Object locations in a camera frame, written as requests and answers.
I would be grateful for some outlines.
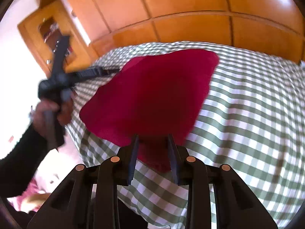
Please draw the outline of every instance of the red cloth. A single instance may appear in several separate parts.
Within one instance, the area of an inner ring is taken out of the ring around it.
[[[80,118],[89,131],[120,147],[138,134],[138,159],[158,171],[169,171],[167,134],[183,145],[217,64],[218,56],[202,49],[133,58],[98,88]]]

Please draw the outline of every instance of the person's arm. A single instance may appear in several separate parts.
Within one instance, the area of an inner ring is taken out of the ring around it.
[[[47,141],[31,124],[15,148],[0,160],[0,196],[21,195],[47,153]]]
[[[41,161],[48,153],[44,112],[58,111],[59,106],[49,100],[42,100],[36,107],[33,123],[22,135],[15,148],[0,160],[0,197],[14,197],[26,190]],[[64,103],[57,116],[61,125],[71,121],[73,101]]]

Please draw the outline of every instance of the cabinet door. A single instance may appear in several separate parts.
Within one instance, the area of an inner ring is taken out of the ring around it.
[[[66,72],[85,69],[97,58],[86,46],[60,0],[38,9],[18,25],[21,36],[34,58],[48,76],[52,68],[53,51],[60,35],[70,35]]]

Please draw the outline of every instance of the bed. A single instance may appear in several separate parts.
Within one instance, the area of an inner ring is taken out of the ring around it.
[[[232,166],[278,227],[285,227],[305,199],[305,70],[280,57],[189,41],[120,47],[93,65],[123,66],[133,57],[190,48],[213,51],[220,61],[184,146],[205,164]],[[76,87],[78,96],[67,129],[87,166],[102,163],[119,149],[89,132],[79,118],[82,106],[110,79],[97,78]],[[158,173],[140,161],[132,184],[118,186],[118,197],[159,227],[184,228],[187,195],[187,186],[175,185],[171,173]],[[210,196],[212,228],[216,228],[212,186]]]

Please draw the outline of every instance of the hand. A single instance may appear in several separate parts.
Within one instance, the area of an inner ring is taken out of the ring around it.
[[[59,105],[53,101],[42,99],[40,103],[37,104],[36,110],[33,115],[33,127],[41,136],[46,136],[46,126],[45,126],[45,116],[44,112],[51,110],[57,112],[59,110]],[[64,126],[70,123],[73,111],[73,100],[63,103],[61,105],[61,112],[57,115],[59,123]]]

